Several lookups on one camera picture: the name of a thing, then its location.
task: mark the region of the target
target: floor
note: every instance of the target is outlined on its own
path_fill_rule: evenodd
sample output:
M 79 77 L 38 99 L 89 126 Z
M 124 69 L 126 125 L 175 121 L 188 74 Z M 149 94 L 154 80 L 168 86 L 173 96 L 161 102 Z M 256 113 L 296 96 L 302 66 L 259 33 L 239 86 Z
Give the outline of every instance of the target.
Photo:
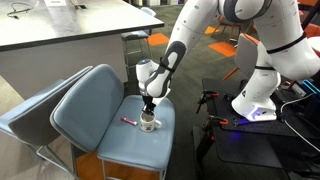
M 152 7 L 157 12 L 157 18 L 165 22 L 165 27 L 154 29 L 153 33 L 162 33 L 170 37 L 172 27 L 177 19 L 182 5 Z M 191 130 L 193 126 L 201 126 L 206 118 L 205 108 L 201 109 L 199 114 L 195 114 L 197 100 L 199 99 L 201 89 L 201 79 L 206 78 L 223 78 L 233 67 L 233 58 L 225 57 L 218 52 L 208 48 L 208 45 L 224 41 L 227 37 L 228 29 L 224 34 L 216 34 L 214 38 L 210 35 L 203 35 L 200 42 L 191 50 L 191 52 L 181 62 L 175 72 L 174 80 L 171 84 L 172 92 L 168 95 L 176 108 L 176 130 L 172 155 L 168 166 L 167 180 L 193 180 L 196 178 L 194 170 L 193 140 Z M 153 59 L 159 62 L 167 44 L 152 47 Z M 140 55 L 131 55 L 130 64 L 134 65 L 141 60 Z M 147 51 L 144 58 L 150 58 Z M 245 78 L 241 72 L 230 77 L 228 81 L 235 83 Z M 15 104 L 23 101 L 28 97 L 21 97 L 21 92 L 16 92 L 10 86 L 10 82 L 0 77 L 0 93 L 2 97 L 10 97 L 13 104 L 3 103 L 8 100 L 0 99 L 0 113 L 4 113 Z M 130 69 L 128 87 L 126 94 L 138 94 L 137 80 L 135 69 Z M 0 179 L 2 180 L 68 180 L 73 179 L 68 173 L 57 168 L 56 166 L 40 160 L 22 143 L 15 138 L 0 133 Z M 70 144 L 60 137 L 50 145 L 53 150 L 72 167 L 72 155 Z M 214 146 L 206 155 L 204 162 L 205 179 L 266 179 L 282 180 L 288 179 L 286 173 L 279 169 L 254 167 L 249 165 L 240 165 L 226 163 L 219 160 L 216 155 Z M 292 175 L 292 179 L 302 179 L 297 175 Z

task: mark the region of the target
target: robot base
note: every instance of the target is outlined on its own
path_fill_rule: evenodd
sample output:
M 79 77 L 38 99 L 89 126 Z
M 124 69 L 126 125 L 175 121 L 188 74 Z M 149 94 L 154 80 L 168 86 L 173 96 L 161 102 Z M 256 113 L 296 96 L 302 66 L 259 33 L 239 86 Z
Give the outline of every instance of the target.
M 245 102 L 239 95 L 231 103 L 232 108 L 250 122 L 273 121 L 277 119 L 276 106 L 270 98 L 263 102 Z

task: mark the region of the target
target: mug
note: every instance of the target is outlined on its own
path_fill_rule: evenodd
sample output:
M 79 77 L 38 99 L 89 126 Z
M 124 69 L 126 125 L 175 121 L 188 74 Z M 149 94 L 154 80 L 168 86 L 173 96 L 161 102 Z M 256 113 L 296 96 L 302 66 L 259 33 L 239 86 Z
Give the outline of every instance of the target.
M 152 132 L 155 128 L 161 128 L 162 123 L 156 120 L 155 115 L 148 115 L 146 113 L 141 113 L 140 115 L 140 128 L 144 132 Z

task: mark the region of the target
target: desk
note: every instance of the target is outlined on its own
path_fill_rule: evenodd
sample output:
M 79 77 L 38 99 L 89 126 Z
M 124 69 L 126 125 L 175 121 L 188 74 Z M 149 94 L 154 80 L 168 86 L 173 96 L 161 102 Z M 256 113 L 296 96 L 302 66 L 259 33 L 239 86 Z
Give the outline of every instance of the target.
M 0 75 L 24 97 L 87 65 L 109 64 L 127 82 L 120 33 L 164 26 L 122 0 L 73 1 L 87 7 L 82 10 L 69 0 L 59 7 L 26 0 L 34 8 L 15 14 L 19 20 L 7 17 L 12 2 L 0 2 Z M 39 82 L 36 89 L 26 88 L 30 81 Z
M 213 90 L 220 94 L 218 98 L 206 99 L 209 114 L 228 118 L 229 123 L 232 123 L 231 117 L 235 112 L 233 112 L 231 105 L 226 105 L 227 100 L 223 98 L 223 95 L 225 93 L 238 95 L 240 92 L 239 84 L 232 84 L 223 80 L 204 79 L 203 89 L 207 91 Z M 290 122 L 301 121 L 294 116 L 289 117 Z M 260 126 L 258 123 L 251 123 L 250 125 Z M 308 132 L 302 132 L 302 134 L 305 135 L 306 133 L 307 136 L 314 136 L 314 139 L 309 140 L 317 147 L 320 147 L 320 140 L 317 138 L 320 137 L 320 133 L 314 129 L 309 129 L 304 123 L 299 124 L 299 126 L 300 125 L 303 126 L 302 129 L 307 128 L 309 130 Z M 196 133 L 198 137 L 195 138 L 200 138 L 200 140 L 195 143 L 196 157 L 199 163 L 201 163 L 202 158 L 213 143 L 211 138 L 214 137 L 218 156 L 222 161 L 282 168 L 304 175 L 319 175 L 320 173 L 320 168 L 316 168 L 311 161 L 306 160 L 309 157 L 305 156 L 306 154 L 314 156 L 319 153 L 316 153 L 315 150 L 295 136 L 295 134 L 279 135 L 281 132 L 278 132 L 279 134 L 276 135 L 276 133 L 253 133 L 238 129 L 228 130 L 221 128 L 221 126 L 217 124 L 212 125 L 212 130 L 210 134 L 210 131 L 203 133 L 199 131 L 199 129 L 194 128 L 194 137 Z
M 320 36 L 310 37 L 308 39 L 308 42 L 311 45 L 312 49 L 320 53 Z

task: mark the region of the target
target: pink marker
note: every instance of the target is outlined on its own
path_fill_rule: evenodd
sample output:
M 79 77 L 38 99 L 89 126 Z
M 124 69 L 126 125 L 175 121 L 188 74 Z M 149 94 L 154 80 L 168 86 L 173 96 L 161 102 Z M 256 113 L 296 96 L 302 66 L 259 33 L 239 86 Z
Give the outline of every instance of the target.
M 130 123 L 130 124 L 132 124 L 132 125 L 134 125 L 134 126 L 136 126 L 136 125 L 138 124 L 136 121 L 131 120 L 131 119 L 128 119 L 128 118 L 125 118 L 125 117 L 120 117 L 120 119 L 121 119 L 122 121 L 125 121 L 125 122 L 127 122 L 127 123 Z

